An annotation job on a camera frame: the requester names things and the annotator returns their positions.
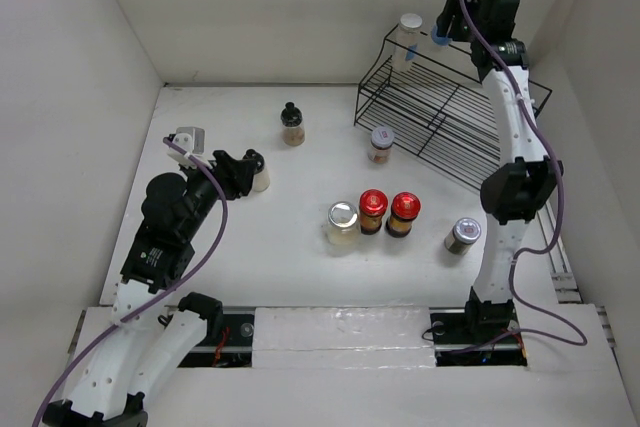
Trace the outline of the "clear jar silver lid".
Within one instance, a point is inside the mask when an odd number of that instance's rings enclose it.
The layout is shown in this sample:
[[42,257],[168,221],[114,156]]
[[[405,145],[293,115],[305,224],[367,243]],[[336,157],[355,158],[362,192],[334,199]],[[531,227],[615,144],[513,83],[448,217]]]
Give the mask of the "clear jar silver lid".
[[359,235],[357,208],[346,201],[334,203],[327,213],[326,235],[332,245],[349,245]]

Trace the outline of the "white bottle black cap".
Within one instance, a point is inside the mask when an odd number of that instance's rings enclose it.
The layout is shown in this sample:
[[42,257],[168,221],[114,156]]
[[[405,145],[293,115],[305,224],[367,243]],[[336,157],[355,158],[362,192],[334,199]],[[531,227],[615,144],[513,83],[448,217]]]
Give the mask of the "white bottle black cap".
[[270,176],[264,156],[254,149],[248,149],[244,155],[245,160],[254,163],[253,192],[264,192],[270,186]]

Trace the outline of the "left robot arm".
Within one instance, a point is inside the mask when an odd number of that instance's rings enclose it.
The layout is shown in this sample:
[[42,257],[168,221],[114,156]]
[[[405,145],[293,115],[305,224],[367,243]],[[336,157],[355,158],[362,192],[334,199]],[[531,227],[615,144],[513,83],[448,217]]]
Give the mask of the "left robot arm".
[[[141,205],[142,222],[120,271],[109,326],[76,355],[51,387],[33,420],[46,426],[144,426],[148,404],[187,353],[222,334],[221,301],[191,292],[176,312],[165,307],[193,277],[192,241],[214,205],[247,196],[265,168],[253,149],[236,160],[223,150],[206,160],[172,149],[180,170],[154,177]],[[83,360],[80,381],[55,400],[60,385]]]

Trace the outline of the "red-lid sauce jar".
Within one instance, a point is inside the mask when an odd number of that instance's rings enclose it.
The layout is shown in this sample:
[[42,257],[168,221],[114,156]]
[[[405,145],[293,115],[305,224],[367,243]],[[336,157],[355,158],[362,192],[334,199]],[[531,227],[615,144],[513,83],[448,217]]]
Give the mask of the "red-lid sauce jar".
[[362,193],[359,199],[359,219],[362,234],[374,235],[381,229],[388,205],[387,196],[378,189],[369,189]]
[[385,224],[387,233],[394,238],[408,236],[421,210],[419,198],[411,192],[400,192],[395,195],[390,207],[390,216]]

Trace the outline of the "blue-label silver-lid jar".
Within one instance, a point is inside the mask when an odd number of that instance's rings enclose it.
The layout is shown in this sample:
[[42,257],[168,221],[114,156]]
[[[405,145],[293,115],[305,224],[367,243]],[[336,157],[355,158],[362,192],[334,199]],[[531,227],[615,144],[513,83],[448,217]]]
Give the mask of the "blue-label silver-lid jar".
[[446,46],[448,46],[448,45],[450,44],[450,42],[451,42],[451,39],[450,39],[450,38],[448,38],[447,36],[441,36],[441,35],[438,33],[438,26],[437,26],[437,25],[434,25],[434,26],[433,26],[433,28],[432,28],[432,30],[431,30],[431,32],[430,32],[430,36],[431,36],[432,41],[433,41],[436,45],[441,46],[441,47],[446,47]]

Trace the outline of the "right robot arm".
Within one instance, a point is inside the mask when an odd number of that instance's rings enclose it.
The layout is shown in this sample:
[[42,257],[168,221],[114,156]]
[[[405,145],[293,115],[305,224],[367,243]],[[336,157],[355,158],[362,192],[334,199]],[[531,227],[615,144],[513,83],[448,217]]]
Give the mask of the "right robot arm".
[[461,343],[467,351],[505,338],[514,314],[514,266],[522,241],[563,173],[539,137],[526,47],[513,36],[519,3],[446,0],[436,21],[438,36],[470,45],[499,141],[499,166],[480,187],[487,229],[480,271],[462,316]]

